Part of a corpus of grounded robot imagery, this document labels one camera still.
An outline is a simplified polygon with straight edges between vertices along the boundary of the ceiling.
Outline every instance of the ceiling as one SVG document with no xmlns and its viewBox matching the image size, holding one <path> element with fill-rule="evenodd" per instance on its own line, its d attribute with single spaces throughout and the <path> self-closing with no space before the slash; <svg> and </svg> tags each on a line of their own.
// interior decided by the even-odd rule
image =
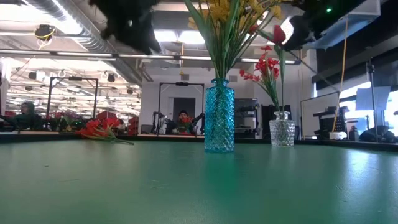
<svg viewBox="0 0 398 224">
<path fill-rule="evenodd" d="M 49 50 L 49 51 L 72 51 L 87 52 L 87 45 L 84 39 L 88 35 L 95 36 L 95 41 L 102 41 L 102 44 L 108 46 L 108 50 L 113 52 L 137 53 L 131 48 L 126 47 L 114 39 L 105 42 L 99 39 L 99 30 L 106 26 L 106 18 L 95 7 L 88 5 L 88 0 L 52 0 L 59 2 L 64 6 L 63 13 L 69 13 L 72 16 L 70 21 L 62 21 L 55 18 L 51 13 L 40 11 L 33 5 L 15 4 L 24 2 L 34 2 L 34 0 L 0 0 L 0 49 L 20 49 L 20 50 Z M 285 22 L 292 15 L 301 14 L 299 9 L 290 5 L 282 5 L 284 18 L 279 21 L 272 20 L 268 29 L 274 24 L 282 24 L 289 29 L 289 23 Z M 178 55 L 182 52 L 184 55 L 208 56 L 208 52 L 203 43 L 192 43 L 192 38 L 183 39 L 184 32 L 191 31 L 188 28 L 189 13 L 182 0 L 163 0 L 154 8 L 153 25 L 157 33 L 157 38 L 161 41 L 163 54 Z M 49 24 L 56 29 L 54 37 L 50 42 L 38 40 L 34 31 L 40 24 Z M 81 30 L 89 28 L 84 36 Z M 173 34 L 173 38 L 166 37 L 166 34 Z M 181 40 L 182 44 L 175 44 L 171 40 Z M 258 58 L 262 51 L 260 47 L 267 44 L 267 40 L 257 37 L 253 44 L 245 51 L 243 57 Z M 161 75 L 175 74 L 184 67 L 184 73 L 198 73 L 198 69 L 206 69 L 206 73 L 212 68 L 211 62 L 204 61 L 171 61 L 171 60 L 139 60 L 133 58 L 118 59 L 122 62 L 113 62 L 112 60 L 100 60 L 98 58 L 86 58 L 85 60 L 66 60 L 49 58 L 21 58 L 15 56 L 6 58 L 11 63 L 11 88 L 8 100 L 10 110 L 18 110 L 19 104 L 24 100 L 32 100 L 37 104 L 37 109 L 42 112 L 47 108 L 47 98 L 49 92 L 50 77 L 69 77 L 78 76 L 84 78 L 97 78 L 99 80 L 99 108 L 112 108 L 121 114 L 139 114 L 141 110 L 141 89 L 142 82 L 158 82 L 163 80 Z M 237 64 L 236 68 L 248 67 L 250 64 Z M 40 78 L 32 80 L 29 78 L 30 72 L 37 72 Z M 113 83 L 107 81 L 107 74 L 114 73 L 116 80 Z M 52 111 L 73 110 L 77 113 L 89 114 L 93 108 L 95 89 L 93 82 L 72 82 L 67 79 L 62 80 L 53 89 L 51 102 Z M 78 88 L 78 93 L 71 91 L 71 88 Z M 127 89 L 134 90 L 134 93 L 127 94 Z"/>
</svg>

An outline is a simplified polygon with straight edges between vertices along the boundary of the green table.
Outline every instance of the green table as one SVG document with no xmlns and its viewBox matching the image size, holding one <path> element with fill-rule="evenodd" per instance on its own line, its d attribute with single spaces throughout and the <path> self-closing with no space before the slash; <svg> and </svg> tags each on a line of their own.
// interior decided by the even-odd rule
<svg viewBox="0 0 398 224">
<path fill-rule="evenodd" d="M 398 154 L 329 146 L 0 144 L 1 224 L 398 223 Z"/>
</svg>

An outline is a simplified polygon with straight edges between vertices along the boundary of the vase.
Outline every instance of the vase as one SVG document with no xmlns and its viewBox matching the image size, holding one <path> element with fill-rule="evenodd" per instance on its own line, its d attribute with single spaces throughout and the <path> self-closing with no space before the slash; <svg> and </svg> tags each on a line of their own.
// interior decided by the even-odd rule
<svg viewBox="0 0 398 224">
<path fill-rule="evenodd" d="M 288 119 L 289 112 L 275 112 L 276 120 L 269 121 L 271 144 L 273 146 L 293 146 L 295 122 Z"/>
<path fill-rule="evenodd" d="M 233 152 L 235 91 L 225 79 L 211 82 L 214 86 L 206 90 L 205 151 Z"/>
</svg>

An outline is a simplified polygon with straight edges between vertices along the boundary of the person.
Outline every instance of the person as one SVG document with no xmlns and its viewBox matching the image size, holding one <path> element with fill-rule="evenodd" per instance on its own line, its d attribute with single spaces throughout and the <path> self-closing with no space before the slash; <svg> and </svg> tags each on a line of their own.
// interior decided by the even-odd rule
<svg viewBox="0 0 398 224">
<path fill-rule="evenodd" d="M 40 130 L 43 128 L 41 117 L 35 114 L 35 105 L 30 101 L 21 104 L 21 114 L 15 116 L 14 121 L 19 129 Z"/>
</svg>

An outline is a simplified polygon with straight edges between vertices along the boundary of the blue glass vase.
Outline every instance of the blue glass vase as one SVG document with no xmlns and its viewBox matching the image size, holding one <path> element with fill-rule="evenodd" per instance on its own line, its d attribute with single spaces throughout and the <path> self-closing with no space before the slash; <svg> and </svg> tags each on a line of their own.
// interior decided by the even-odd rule
<svg viewBox="0 0 398 224">
<path fill-rule="evenodd" d="M 214 86 L 206 90 L 205 151 L 234 151 L 235 91 L 225 79 L 213 79 Z"/>
</svg>

